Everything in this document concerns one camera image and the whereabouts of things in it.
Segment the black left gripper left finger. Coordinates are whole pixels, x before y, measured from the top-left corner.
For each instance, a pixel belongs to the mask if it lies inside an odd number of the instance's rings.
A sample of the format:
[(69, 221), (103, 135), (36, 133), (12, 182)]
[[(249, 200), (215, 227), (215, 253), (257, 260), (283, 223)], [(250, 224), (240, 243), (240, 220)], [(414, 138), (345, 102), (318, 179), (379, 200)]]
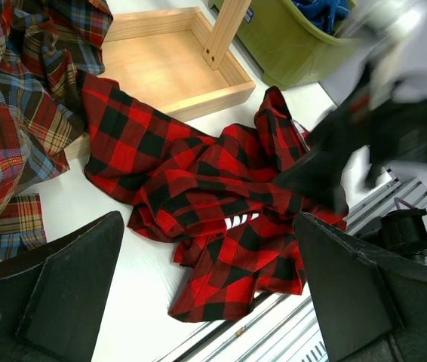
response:
[(0, 361), (90, 361), (124, 234), (118, 211), (0, 262)]

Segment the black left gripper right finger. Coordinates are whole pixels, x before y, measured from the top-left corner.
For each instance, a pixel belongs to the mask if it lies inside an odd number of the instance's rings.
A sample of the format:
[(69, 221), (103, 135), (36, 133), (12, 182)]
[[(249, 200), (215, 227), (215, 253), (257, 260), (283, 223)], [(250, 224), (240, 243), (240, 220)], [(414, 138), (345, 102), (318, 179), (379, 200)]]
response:
[(427, 265), (309, 213), (294, 219), (330, 361), (427, 361)]

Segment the red black checked shirt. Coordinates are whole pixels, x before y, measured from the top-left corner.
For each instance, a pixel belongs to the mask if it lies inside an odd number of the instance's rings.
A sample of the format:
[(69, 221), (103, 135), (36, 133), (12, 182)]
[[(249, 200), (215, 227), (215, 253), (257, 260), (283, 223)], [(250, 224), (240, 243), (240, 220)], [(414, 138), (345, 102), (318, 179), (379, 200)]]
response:
[(306, 282), (293, 218), (311, 213), (339, 229), (345, 214), (276, 187), (305, 154), (281, 91), (266, 90), (253, 127), (212, 137), (130, 97), (116, 81), (80, 72), (91, 155), (85, 176), (133, 207), (129, 227), (175, 243), (190, 267), (169, 309), (182, 322), (237, 320), (257, 292), (299, 295)]

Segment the brown multicolour plaid shirt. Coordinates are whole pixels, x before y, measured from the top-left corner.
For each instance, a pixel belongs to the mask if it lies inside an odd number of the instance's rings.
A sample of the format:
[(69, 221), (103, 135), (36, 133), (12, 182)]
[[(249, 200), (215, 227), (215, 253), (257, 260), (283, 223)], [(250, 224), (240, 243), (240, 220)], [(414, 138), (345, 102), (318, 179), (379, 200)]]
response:
[(78, 77), (103, 73), (105, 1), (0, 1), (0, 262), (45, 244), (40, 197), (86, 128)]

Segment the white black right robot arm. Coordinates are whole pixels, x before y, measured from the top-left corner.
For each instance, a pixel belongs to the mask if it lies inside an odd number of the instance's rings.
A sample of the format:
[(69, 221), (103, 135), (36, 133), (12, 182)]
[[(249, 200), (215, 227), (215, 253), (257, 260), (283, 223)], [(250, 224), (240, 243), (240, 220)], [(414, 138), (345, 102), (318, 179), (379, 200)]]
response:
[(372, 49), (351, 93), (312, 129), (307, 153), (274, 179), (277, 187), (343, 213), (342, 174), (360, 148), (369, 149), (367, 189), (391, 161), (427, 165), (427, 73), (398, 72), (426, 17), (424, 1), (369, 1), (351, 12), (340, 35)]

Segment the blue checked shirt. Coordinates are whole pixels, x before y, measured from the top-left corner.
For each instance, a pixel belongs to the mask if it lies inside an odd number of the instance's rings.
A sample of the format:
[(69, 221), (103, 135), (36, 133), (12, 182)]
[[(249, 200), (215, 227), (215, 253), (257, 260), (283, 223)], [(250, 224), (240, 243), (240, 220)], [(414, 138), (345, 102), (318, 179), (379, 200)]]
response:
[(335, 33), (335, 25), (350, 14), (346, 0), (299, 0), (293, 4), (315, 27), (329, 35)]

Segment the green plastic bin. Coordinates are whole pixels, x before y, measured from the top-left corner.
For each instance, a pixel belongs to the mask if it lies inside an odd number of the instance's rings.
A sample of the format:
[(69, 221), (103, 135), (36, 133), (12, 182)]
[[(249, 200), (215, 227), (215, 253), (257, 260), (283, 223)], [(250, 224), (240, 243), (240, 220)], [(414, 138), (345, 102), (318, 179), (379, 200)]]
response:
[(263, 82), (283, 91), (324, 80), (357, 50), (355, 41), (316, 28), (291, 1), (252, 1), (237, 36)]

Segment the wooden clothes rack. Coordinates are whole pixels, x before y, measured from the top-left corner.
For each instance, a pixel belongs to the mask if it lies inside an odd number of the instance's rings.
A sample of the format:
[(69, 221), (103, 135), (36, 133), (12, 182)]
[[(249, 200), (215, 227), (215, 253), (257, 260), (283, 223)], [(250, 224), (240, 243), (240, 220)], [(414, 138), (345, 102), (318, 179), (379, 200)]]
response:
[(249, 4), (225, 1), (215, 23), (198, 7), (119, 14), (103, 77), (180, 121), (242, 104), (256, 85), (229, 46)]

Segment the aluminium mounting rail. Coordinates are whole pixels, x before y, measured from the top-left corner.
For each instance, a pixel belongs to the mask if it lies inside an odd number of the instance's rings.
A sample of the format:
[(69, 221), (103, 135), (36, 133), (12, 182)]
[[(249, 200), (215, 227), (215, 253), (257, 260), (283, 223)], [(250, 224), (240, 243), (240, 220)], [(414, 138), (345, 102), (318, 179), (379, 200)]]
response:
[[(427, 206), (427, 188), (417, 178), (389, 180), (360, 200), (347, 217), (347, 232), (360, 231), (375, 216), (395, 209), (395, 198)], [(254, 310), (239, 321), (202, 324), (163, 361), (326, 361), (314, 305), (302, 295), (260, 294)]]

